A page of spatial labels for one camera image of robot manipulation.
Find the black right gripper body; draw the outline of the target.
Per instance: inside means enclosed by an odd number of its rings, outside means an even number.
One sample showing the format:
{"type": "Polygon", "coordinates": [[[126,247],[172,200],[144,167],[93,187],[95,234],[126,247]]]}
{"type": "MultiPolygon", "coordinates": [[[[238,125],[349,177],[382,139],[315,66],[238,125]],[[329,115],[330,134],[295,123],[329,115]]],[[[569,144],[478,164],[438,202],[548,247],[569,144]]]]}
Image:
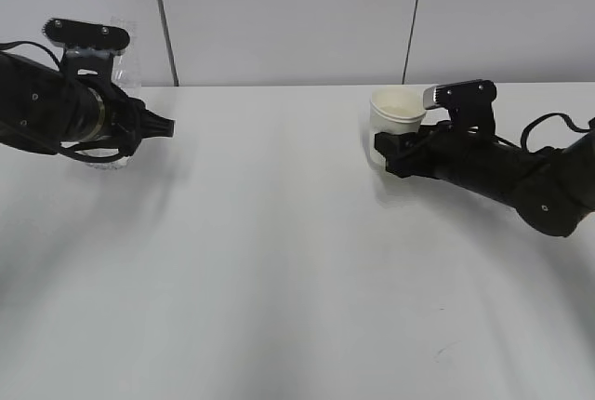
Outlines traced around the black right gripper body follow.
{"type": "Polygon", "coordinates": [[[432,137],[417,136],[410,150],[412,176],[480,186],[489,180],[486,161],[492,146],[493,140],[483,140],[474,131],[461,133],[453,128],[432,137]]]}

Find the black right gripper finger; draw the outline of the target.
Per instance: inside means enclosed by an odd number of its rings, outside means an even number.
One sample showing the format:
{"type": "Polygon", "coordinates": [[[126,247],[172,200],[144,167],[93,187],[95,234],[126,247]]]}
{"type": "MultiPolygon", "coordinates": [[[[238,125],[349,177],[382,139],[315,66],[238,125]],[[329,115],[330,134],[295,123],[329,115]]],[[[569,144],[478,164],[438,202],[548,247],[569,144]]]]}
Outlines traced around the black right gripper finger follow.
{"type": "Polygon", "coordinates": [[[444,132],[450,130],[452,127],[451,122],[438,122],[433,125],[422,124],[417,132],[420,138],[427,138],[435,136],[437,132],[444,132]]]}
{"type": "Polygon", "coordinates": [[[410,150],[416,143],[416,133],[397,135],[378,132],[374,136],[374,150],[384,158],[384,170],[399,178],[408,178],[413,175],[410,150]]]}

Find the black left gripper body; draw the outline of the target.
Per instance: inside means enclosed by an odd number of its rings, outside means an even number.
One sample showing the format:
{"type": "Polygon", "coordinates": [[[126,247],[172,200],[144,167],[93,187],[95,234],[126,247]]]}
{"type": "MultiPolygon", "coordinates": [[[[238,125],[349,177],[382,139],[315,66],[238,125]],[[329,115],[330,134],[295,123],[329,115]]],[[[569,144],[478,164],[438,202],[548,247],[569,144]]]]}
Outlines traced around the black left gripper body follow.
{"type": "Polygon", "coordinates": [[[101,149],[114,150],[124,157],[131,157],[142,140],[141,117],[146,105],[119,87],[113,90],[115,97],[107,102],[109,120],[97,141],[101,149]]]}

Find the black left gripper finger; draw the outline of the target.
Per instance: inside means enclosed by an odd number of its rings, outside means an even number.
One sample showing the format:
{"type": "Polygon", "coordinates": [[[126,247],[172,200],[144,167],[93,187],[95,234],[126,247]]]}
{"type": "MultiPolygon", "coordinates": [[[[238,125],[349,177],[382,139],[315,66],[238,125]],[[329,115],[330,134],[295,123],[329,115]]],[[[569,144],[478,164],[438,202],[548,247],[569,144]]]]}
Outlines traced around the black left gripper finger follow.
{"type": "Polygon", "coordinates": [[[147,109],[139,110],[137,125],[137,137],[140,140],[174,136],[175,121],[147,109]]]}

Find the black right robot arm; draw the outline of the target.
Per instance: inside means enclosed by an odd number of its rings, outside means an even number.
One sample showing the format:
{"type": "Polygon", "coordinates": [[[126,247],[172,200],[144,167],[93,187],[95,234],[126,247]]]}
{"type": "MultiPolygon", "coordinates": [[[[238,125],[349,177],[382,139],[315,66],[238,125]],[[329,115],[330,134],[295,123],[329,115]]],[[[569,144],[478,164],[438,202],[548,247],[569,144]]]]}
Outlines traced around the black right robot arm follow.
{"type": "Polygon", "coordinates": [[[567,115],[562,120],[581,136],[563,149],[531,152],[458,132],[447,121],[417,133],[377,133],[374,149],[390,174],[449,182],[513,208],[545,235],[567,237],[594,211],[594,129],[577,127],[567,115]]]}

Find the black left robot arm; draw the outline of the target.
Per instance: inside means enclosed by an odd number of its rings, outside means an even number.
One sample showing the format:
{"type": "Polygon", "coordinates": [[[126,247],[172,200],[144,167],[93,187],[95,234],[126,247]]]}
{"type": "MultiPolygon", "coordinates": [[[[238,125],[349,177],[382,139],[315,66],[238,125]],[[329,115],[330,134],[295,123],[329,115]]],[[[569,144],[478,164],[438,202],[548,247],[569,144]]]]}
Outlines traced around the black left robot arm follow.
{"type": "Polygon", "coordinates": [[[173,120],[150,111],[112,80],[111,53],[63,54],[58,69],[1,55],[1,142],[27,153],[89,164],[132,156],[151,138],[171,138],[173,120]]]}

